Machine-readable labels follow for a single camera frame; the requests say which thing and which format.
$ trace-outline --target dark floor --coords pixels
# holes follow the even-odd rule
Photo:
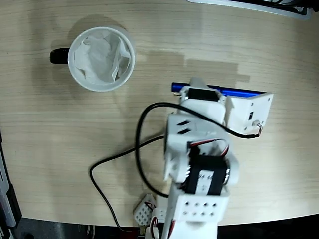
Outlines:
[[[305,239],[317,238],[319,215],[276,222],[223,226],[218,228],[218,239]],[[135,239],[134,233],[123,233],[115,227],[95,227],[95,239]],[[93,227],[46,222],[22,218],[14,230],[17,239],[91,239]]]

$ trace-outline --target black mug handle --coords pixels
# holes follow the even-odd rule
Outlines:
[[[52,64],[68,64],[68,54],[70,48],[58,48],[50,52],[50,62]]]

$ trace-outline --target black cable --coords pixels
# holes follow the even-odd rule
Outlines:
[[[292,8],[292,7],[305,7],[303,6],[303,0],[300,0],[296,3],[290,3],[290,4],[279,4],[279,2],[270,2],[270,1],[262,1],[262,0],[232,0],[237,2],[244,2],[249,4],[255,4],[260,6],[268,6],[273,8]]]
[[[282,3],[284,0],[278,0],[278,1],[276,1],[276,2],[274,2],[273,4],[280,4],[280,3]]]
[[[163,138],[164,138],[164,136],[158,136],[158,137],[152,138],[152,139],[147,140],[146,142],[142,143],[141,145],[138,145],[138,148],[142,148],[142,147],[144,147],[145,145],[148,145],[148,144],[150,144],[150,143],[152,143],[152,142],[154,142],[154,141],[157,141],[157,140],[160,140],[160,139],[163,139]],[[103,164],[103,163],[109,162],[109,161],[111,161],[111,160],[113,160],[113,159],[120,158],[120,157],[123,157],[124,155],[127,155],[127,154],[129,154],[129,153],[132,153],[134,150],[136,150],[135,147],[134,147],[134,148],[131,148],[131,149],[129,149],[129,150],[123,152],[123,153],[120,153],[120,154],[117,154],[117,155],[114,155],[114,156],[111,156],[111,157],[102,159],[102,160],[96,162],[95,164],[93,164],[93,165],[90,167],[90,170],[89,170],[89,175],[90,175],[90,178],[91,178],[91,181],[92,181],[94,187],[96,188],[96,190],[98,190],[98,192],[100,193],[100,195],[101,195],[102,198],[104,199],[105,203],[108,205],[108,207],[109,207],[109,209],[110,209],[110,211],[111,211],[111,214],[112,214],[112,216],[113,216],[113,219],[114,219],[114,221],[115,221],[116,226],[117,226],[121,231],[123,231],[123,232],[131,232],[131,231],[126,231],[126,230],[122,229],[122,227],[120,226],[120,224],[119,224],[119,222],[118,222],[118,220],[117,220],[117,218],[116,218],[115,212],[114,212],[114,210],[113,210],[113,208],[112,208],[112,206],[111,206],[109,200],[106,198],[106,196],[104,195],[104,193],[102,192],[102,190],[100,189],[100,187],[97,185],[97,183],[96,183],[96,181],[95,181],[95,179],[94,179],[94,177],[93,177],[93,169],[95,169],[97,166],[99,166],[99,165],[101,165],[101,164]]]
[[[178,109],[178,110],[182,110],[182,111],[185,111],[185,112],[188,112],[194,116],[197,116],[199,118],[201,118],[202,120],[206,120],[208,122],[211,122],[211,123],[214,123],[216,125],[218,125],[219,127],[221,127],[222,129],[224,129],[226,132],[236,136],[236,137],[239,137],[239,138],[257,138],[259,137],[258,134],[249,134],[249,135],[244,135],[244,134],[239,134],[235,131],[232,131],[231,129],[223,126],[222,124],[196,112],[196,111],[193,111],[189,108],[186,108],[184,106],[181,106],[181,105],[177,105],[177,104],[173,104],[173,103],[168,103],[168,102],[158,102],[158,103],[153,103],[149,106],[147,106],[144,111],[142,112],[141,116],[140,116],[140,119],[139,119],[139,122],[138,122],[138,125],[136,127],[136,134],[135,134],[135,160],[136,160],[136,166],[138,168],[138,171],[139,171],[139,174],[143,180],[143,182],[147,185],[147,187],[149,189],[151,189],[154,193],[162,196],[162,197],[165,197],[165,198],[168,198],[168,194],[165,194],[165,193],[162,193],[160,192],[159,190],[157,190],[156,188],[154,188],[150,183],[149,181],[147,180],[146,176],[144,175],[144,172],[143,172],[143,169],[142,169],[142,165],[141,165],[141,159],[140,159],[140,149],[139,149],[139,145],[140,145],[140,138],[141,138],[141,130],[142,130],[142,125],[143,125],[143,122],[144,122],[144,119],[146,117],[146,115],[148,114],[148,112],[150,112],[152,109],[155,109],[155,108],[159,108],[159,107],[169,107],[169,108],[175,108],[175,109]]]

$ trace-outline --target wire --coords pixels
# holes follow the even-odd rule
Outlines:
[[[159,190],[157,190],[156,188],[154,188],[150,183],[149,181],[147,180],[144,172],[143,172],[143,168],[142,168],[142,164],[141,164],[141,159],[140,159],[140,149],[139,149],[139,145],[140,145],[140,138],[141,138],[141,131],[142,131],[142,126],[143,126],[143,122],[144,122],[144,119],[146,117],[146,115],[148,114],[148,112],[150,112],[152,109],[155,109],[155,108],[160,108],[160,107],[169,107],[169,108],[174,108],[174,109],[178,109],[178,110],[182,110],[182,111],[185,111],[185,112],[188,112],[194,116],[197,116],[199,117],[200,119],[202,120],[206,120],[208,122],[211,122],[219,127],[221,127],[222,129],[224,129],[226,132],[236,136],[236,137],[239,137],[239,138],[257,138],[259,137],[258,134],[249,134],[249,135],[244,135],[244,134],[240,134],[240,133],[237,133],[235,131],[232,131],[231,129],[223,126],[222,124],[214,121],[213,119],[210,119],[196,111],[193,111],[189,108],[186,108],[184,106],[181,106],[181,105],[177,105],[177,104],[173,104],[173,103],[168,103],[168,102],[158,102],[158,103],[153,103],[149,106],[147,106],[144,111],[142,112],[141,116],[140,116],[140,119],[138,121],[138,125],[136,127],[136,134],[135,134],[135,160],[136,160],[136,166],[138,168],[138,171],[139,171],[139,174],[140,174],[140,177],[141,179],[143,180],[143,182],[147,185],[147,187],[153,191],[154,193],[164,197],[164,198],[168,198],[168,194],[165,194],[165,193],[162,193],[160,192]]]
[[[153,203],[151,202],[144,202],[144,204],[148,207],[148,209],[150,209],[151,211],[154,210],[155,206]]]
[[[151,236],[153,239],[155,239],[155,235],[154,235],[154,226],[157,227],[159,221],[157,217],[153,217],[150,223],[150,230],[151,230]]]
[[[202,140],[202,141],[191,142],[190,147],[200,146],[203,144],[212,143],[212,142],[216,142],[216,141],[220,141],[220,140],[224,141],[227,144],[227,141],[223,138],[214,138],[214,139],[207,139],[207,140]]]
[[[172,232],[174,230],[175,223],[176,223],[176,221],[172,221],[171,224],[170,224],[169,233],[168,233],[168,239],[170,238],[170,235],[172,234]]]
[[[263,126],[259,123],[257,124],[257,126],[259,127],[259,131],[258,131],[258,135],[261,135],[261,132],[263,131]]]
[[[138,148],[142,148],[142,147],[144,147],[145,145],[148,145],[148,144],[150,144],[150,143],[152,143],[152,142],[155,142],[155,141],[160,140],[160,139],[163,139],[163,138],[164,138],[164,136],[158,136],[158,137],[152,138],[152,139],[147,140],[146,142],[144,142],[144,143],[138,145]],[[123,156],[125,156],[125,155],[127,155],[127,154],[129,154],[129,153],[134,152],[134,150],[136,150],[135,147],[133,147],[133,148],[131,148],[131,149],[129,149],[129,150],[126,150],[126,151],[123,152],[123,153],[120,153],[120,154],[117,154],[117,155],[114,155],[114,156],[111,156],[111,157],[102,159],[102,160],[100,160],[100,161],[94,163],[94,164],[90,167],[90,170],[89,170],[90,179],[91,179],[91,181],[92,181],[94,187],[95,187],[96,190],[99,192],[99,194],[101,195],[101,197],[104,199],[105,203],[108,205],[108,207],[109,207],[109,209],[110,209],[110,211],[111,211],[111,214],[112,214],[112,216],[113,216],[113,219],[114,219],[114,222],[115,222],[116,226],[117,226],[121,231],[123,231],[123,232],[131,232],[131,231],[124,230],[124,229],[122,229],[122,227],[120,226],[120,224],[119,224],[119,222],[118,222],[118,220],[117,220],[117,218],[116,218],[115,212],[114,212],[114,210],[113,210],[113,208],[112,208],[112,206],[111,206],[109,200],[106,198],[106,196],[104,195],[104,193],[102,192],[102,190],[100,189],[100,187],[97,185],[97,183],[96,183],[96,181],[95,181],[95,179],[94,179],[94,177],[93,177],[93,170],[94,170],[97,166],[99,166],[99,165],[101,165],[101,164],[103,164],[103,163],[109,162],[109,161],[111,161],[111,160],[113,160],[113,159],[116,159],[116,158],[123,157]]]
[[[227,154],[227,152],[229,150],[229,143],[223,138],[214,138],[214,139],[208,139],[208,140],[203,140],[203,141],[191,142],[190,147],[201,146],[201,145],[216,142],[216,141],[224,141],[226,143],[226,147],[220,155],[221,157],[225,157],[225,155]]]

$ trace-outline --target light wood surface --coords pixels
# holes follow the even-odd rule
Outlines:
[[[136,40],[137,62],[119,89],[94,93],[49,53],[82,31],[121,25]],[[319,213],[319,15],[310,21],[185,0],[15,0],[0,2],[0,127],[10,178],[27,218],[114,225],[88,168],[132,145],[148,104],[177,102],[173,81],[275,93],[261,138],[234,139],[241,165],[221,224]],[[155,110],[143,135],[165,126]],[[161,190],[163,149],[142,150]],[[99,167],[98,184],[123,226],[147,191],[133,155]]]

